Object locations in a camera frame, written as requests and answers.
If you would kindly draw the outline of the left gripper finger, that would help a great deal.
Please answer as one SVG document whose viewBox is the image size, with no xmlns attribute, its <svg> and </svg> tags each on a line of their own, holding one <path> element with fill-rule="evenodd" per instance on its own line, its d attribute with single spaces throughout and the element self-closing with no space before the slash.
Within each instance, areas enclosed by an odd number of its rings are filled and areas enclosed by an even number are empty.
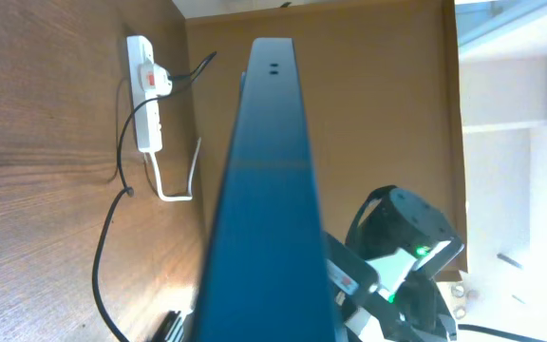
<svg viewBox="0 0 547 342">
<path fill-rule="evenodd" d="M 193 316 L 192 311 L 170 311 L 151 337 L 150 342 L 185 342 Z"/>
</svg>

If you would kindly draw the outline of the blue Galaxy smartphone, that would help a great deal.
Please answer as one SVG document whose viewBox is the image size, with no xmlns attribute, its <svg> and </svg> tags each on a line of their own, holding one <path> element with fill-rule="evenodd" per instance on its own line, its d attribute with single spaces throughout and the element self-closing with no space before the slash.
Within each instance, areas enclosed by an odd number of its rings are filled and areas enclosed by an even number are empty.
<svg viewBox="0 0 547 342">
<path fill-rule="evenodd" d="M 293 41 L 258 38 L 243 77 L 192 341 L 337 341 Z"/>
</svg>

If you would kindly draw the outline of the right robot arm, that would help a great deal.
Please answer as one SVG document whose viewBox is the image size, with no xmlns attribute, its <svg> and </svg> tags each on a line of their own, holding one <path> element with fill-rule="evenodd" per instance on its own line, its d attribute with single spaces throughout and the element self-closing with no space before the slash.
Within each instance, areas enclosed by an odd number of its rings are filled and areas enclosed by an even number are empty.
<svg viewBox="0 0 547 342">
<path fill-rule="evenodd" d="M 327 266 L 348 341 L 454 341 L 458 325 L 436 275 L 463 243 L 444 214 L 396 185 L 373 190 L 344 241 L 328 236 Z"/>
</svg>

